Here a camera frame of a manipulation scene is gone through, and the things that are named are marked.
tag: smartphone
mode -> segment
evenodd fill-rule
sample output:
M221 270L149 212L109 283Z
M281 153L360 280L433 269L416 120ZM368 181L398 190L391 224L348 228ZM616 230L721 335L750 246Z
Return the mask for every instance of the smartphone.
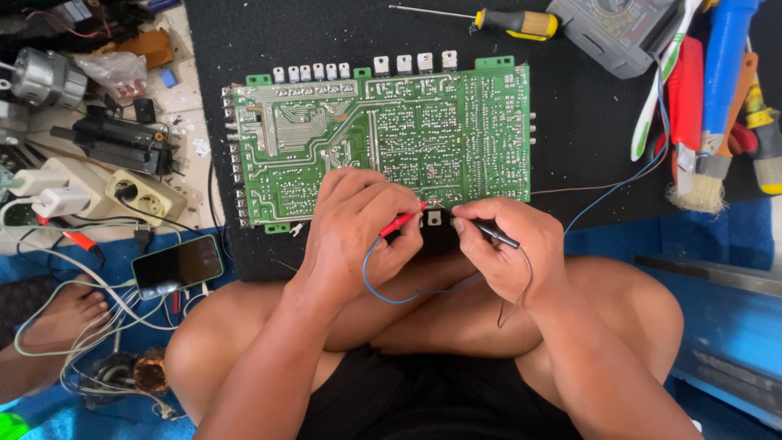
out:
M211 235L143 255L131 266L142 299L201 284L223 275L225 270L217 241Z

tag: hand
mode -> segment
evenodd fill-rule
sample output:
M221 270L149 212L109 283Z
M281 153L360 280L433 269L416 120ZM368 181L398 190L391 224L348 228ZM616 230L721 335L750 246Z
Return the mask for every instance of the hand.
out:
M340 168L326 174L317 195L304 262L289 286L319 305L341 309L365 291L362 266L380 230L398 214L421 213L408 188L376 171ZM421 249L418 217L401 227L393 243L380 240L367 263L374 286L395 276Z
M454 228L461 251L486 277L489 286L506 301L515 303L529 281L527 262L521 250L505 243L492 245L472 222L493 219L505 235L521 244L532 266L532 281L520 301L532 308L547 292L567 288L562 224L554 217L522 202L496 197L454 207Z

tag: fingernail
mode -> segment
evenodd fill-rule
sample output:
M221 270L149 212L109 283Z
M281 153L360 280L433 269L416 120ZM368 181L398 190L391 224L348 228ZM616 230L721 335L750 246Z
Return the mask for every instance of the fingernail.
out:
M454 229L456 229L457 234L461 234L461 231L465 230L465 224L463 223L464 220L462 220L459 217L456 217L454 219Z

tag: plastic bag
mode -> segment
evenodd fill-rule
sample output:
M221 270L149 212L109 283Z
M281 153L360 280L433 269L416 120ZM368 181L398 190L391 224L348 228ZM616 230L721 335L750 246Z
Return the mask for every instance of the plastic bag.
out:
M115 99L144 96L146 58L130 52L105 55L76 55L76 64L98 84L106 87Z

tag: bare foot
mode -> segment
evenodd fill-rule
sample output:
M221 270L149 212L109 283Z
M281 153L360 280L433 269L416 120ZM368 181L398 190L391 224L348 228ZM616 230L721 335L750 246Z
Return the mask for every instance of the bare foot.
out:
M76 280L94 283L87 275ZM84 284L68 284L38 316L21 338L25 352L61 352L69 350L76 339L90 337L109 320L109 305L103 294Z
M77 279L92 282L86 275L79 275ZM68 284L24 332L20 345L29 353L68 351L80 335L96 338L101 327L109 321L108 308L103 294L93 292L92 287ZM65 358L65 355L25 356L13 344L3 348L0 351L0 404L54 384Z

